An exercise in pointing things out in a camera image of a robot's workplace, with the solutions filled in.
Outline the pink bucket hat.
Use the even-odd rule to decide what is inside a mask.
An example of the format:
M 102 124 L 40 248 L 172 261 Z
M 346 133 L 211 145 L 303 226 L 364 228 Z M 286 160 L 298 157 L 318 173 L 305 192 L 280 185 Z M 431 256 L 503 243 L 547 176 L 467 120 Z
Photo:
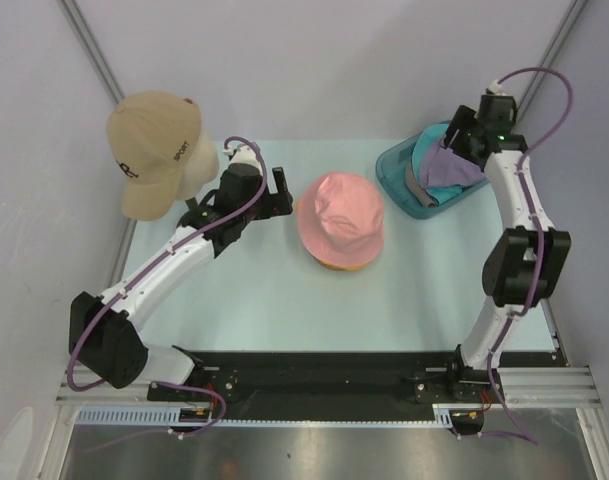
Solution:
M 351 271 L 372 263 L 384 246 L 384 202 L 367 178 L 328 172 L 296 204 L 297 229 L 308 253 L 329 268 Z

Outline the yellow bucket hat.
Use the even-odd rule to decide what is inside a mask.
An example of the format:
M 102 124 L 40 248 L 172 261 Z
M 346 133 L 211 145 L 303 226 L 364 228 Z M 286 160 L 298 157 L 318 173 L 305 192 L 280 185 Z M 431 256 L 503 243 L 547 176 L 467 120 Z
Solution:
M 301 198 L 296 206 L 297 229 L 307 252 L 320 264 L 336 270 L 360 270 L 372 263 L 384 246 L 384 210 L 315 202 Z

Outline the tan baseball cap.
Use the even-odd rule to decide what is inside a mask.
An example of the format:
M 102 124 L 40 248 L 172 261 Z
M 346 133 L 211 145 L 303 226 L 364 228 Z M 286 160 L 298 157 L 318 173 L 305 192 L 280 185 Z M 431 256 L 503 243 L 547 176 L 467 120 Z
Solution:
M 170 210 L 201 129 L 199 107 L 171 93 L 144 91 L 118 103 L 106 134 L 125 175 L 125 216 L 155 221 Z

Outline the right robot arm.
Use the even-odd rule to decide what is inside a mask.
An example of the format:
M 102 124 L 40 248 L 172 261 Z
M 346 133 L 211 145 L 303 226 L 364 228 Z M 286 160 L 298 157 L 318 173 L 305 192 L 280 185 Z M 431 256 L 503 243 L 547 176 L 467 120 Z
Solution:
M 478 109 L 457 109 L 443 141 L 485 174 L 503 226 L 482 270 L 484 305 L 447 367 L 445 388 L 457 401 L 470 400 L 495 380 L 512 328 L 552 295 L 571 247 L 569 233 L 553 225 L 540 202 L 527 142 L 513 131 L 516 116 L 515 99 L 489 88 Z

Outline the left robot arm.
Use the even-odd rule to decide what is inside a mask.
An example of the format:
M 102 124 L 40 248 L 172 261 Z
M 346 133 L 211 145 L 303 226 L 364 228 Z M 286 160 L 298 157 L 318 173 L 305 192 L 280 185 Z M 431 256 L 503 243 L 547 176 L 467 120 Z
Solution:
M 169 383 L 181 398 L 205 387 L 198 360 L 178 346 L 145 344 L 140 332 L 153 312 L 191 273 L 215 260 L 254 220 L 293 212 L 282 168 L 272 170 L 276 192 L 268 191 L 254 166 L 232 163 L 218 188 L 186 212 L 172 237 L 147 264 L 98 296 L 78 294 L 70 306 L 69 353 L 115 389 L 137 380 Z

